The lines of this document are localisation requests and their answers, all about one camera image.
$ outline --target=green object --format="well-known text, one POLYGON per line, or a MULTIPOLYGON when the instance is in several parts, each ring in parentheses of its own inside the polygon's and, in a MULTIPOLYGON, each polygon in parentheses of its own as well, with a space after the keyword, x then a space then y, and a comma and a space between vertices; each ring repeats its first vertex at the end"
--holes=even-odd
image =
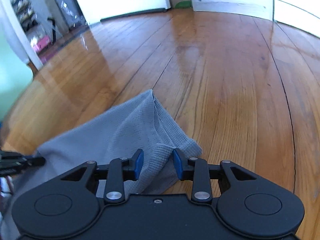
POLYGON ((31 69, 13 52, 0 24, 0 122, 32 79, 31 69))
POLYGON ((178 2, 174 8, 175 9, 192 8, 192 3, 191 3, 191 1, 178 2))

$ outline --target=green surface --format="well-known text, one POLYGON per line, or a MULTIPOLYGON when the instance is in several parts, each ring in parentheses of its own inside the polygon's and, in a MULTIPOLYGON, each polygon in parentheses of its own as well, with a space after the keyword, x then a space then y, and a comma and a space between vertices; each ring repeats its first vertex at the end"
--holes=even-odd
POLYGON ((31 69, 13 52, 0 25, 0 122, 32 79, 31 69))
POLYGON ((192 3, 191 3, 191 1, 178 2, 174 8, 175 9, 192 8, 192 3))

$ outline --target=pink object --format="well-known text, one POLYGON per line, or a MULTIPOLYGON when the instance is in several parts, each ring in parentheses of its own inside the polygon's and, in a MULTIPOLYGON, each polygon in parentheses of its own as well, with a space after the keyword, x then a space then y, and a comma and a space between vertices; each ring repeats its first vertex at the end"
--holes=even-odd
POLYGON ((39 40, 39 42, 32 48, 35 52, 40 52, 50 43, 51 43, 51 39, 48 35, 46 35, 41 40, 39 40))

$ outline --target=gray garment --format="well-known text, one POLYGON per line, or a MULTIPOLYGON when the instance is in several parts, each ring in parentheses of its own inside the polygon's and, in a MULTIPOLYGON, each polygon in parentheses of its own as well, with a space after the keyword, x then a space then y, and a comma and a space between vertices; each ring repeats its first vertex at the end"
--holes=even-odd
MULTIPOLYGON (((177 181, 171 152, 180 148, 186 157, 198 156, 201 148, 188 138, 169 113, 148 90, 115 106, 91 121, 45 142, 38 152, 46 158, 44 167, 26 171, 15 181, 12 203, 22 193, 88 160, 98 165, 112 159, 132 157, 144 151, 138 181, 126 181, 126 196, 131 193, 160 194, 177 181)), ((105 181, 100 181, 97 196, 102 197, 105 181)), ((13 240, 19 233, 11 208, 1 227, 3 239, 13 240)))

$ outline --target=black mechanical part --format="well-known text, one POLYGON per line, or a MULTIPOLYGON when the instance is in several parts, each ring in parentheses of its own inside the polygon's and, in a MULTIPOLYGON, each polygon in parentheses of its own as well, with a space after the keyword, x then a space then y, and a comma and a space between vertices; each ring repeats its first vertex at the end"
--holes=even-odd
POLYGON ((178 178, 193 181, 191 199, 137 194, 126 200, 123 182, 139 178, 142 150, 108 165, 89 161, 16 200, 19 239, 298 239, 304 208, 297 196, 231 161, 212 165, 179 149, 172 154, 178 178), (97 198, 101 179, 107 179, 105 194, 97 198), (219 180, 219 198, 212 197, 210 179, 219 180))
POLYGON ((43 166, 45 158, 38 155, 22 155, 0 150, 0 177, 20 174, 30 167, 43 166))

